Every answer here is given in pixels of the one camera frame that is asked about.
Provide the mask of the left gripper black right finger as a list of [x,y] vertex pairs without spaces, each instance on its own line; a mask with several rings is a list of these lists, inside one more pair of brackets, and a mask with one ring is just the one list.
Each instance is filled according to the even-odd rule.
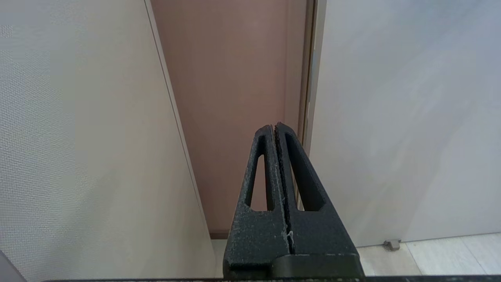
[[295,132],[275,127],[289,254],[275,277],[364,277],[360,256]]

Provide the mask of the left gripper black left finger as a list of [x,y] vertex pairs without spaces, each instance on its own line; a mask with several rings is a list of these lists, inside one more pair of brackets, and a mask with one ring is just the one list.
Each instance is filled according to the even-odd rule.
[[[258,159],[265,163],[267,210],[252,210]],[[223,256],[224,278],[273,278],[272,263],[289,254],[281,172],[274,129],[256,131]]]

